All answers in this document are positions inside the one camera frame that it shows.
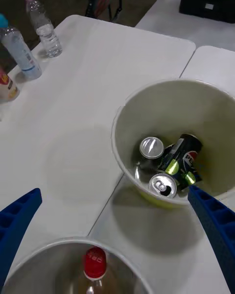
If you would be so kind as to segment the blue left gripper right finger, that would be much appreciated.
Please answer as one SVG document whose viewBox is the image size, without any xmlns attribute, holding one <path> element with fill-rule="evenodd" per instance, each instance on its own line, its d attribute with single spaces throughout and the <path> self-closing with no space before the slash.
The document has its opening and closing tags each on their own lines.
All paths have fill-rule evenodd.
<svg viewBox="0 0 235 294">
<path fill-rule="evenodd" d="M 235 213 L 200 188 L 189 187 L 188 201 L 199 218 L 230 293 L 235 293 Z"/>
</svg>

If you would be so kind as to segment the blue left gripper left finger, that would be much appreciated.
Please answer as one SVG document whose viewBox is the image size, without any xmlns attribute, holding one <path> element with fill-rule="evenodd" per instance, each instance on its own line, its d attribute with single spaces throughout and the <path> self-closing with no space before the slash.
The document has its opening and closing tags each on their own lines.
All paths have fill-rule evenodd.
<svg viewBox="0 0 235 294">
<path fill-rule="evenodd" d="M 41 191 L 35 188 L 0 212 L 0 288 L 5 284 L 24 234 L 41 204 Z"/>
</svg>

